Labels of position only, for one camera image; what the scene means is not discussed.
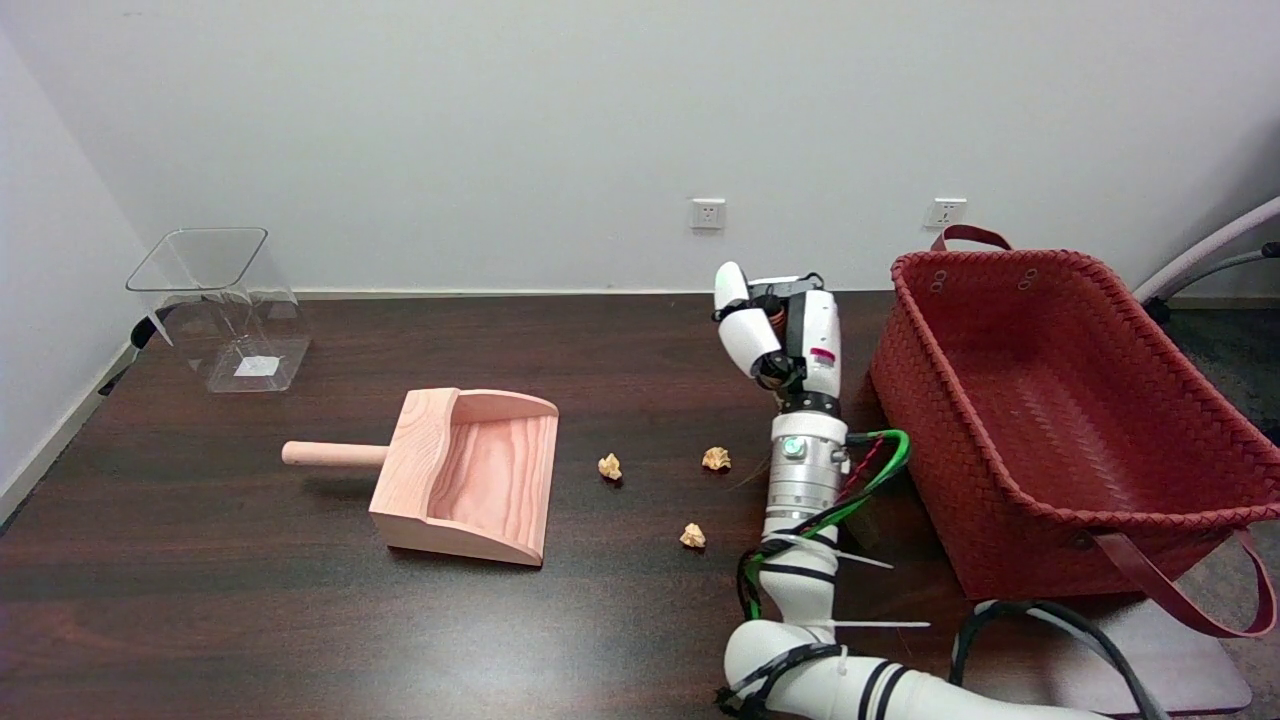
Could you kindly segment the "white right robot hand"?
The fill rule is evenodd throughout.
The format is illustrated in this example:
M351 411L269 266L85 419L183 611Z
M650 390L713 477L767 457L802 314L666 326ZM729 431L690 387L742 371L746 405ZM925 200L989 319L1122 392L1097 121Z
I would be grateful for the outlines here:
M838 305L818 273L750 281L737 263L724 263L713 299L722 347L780 413L841 414Z

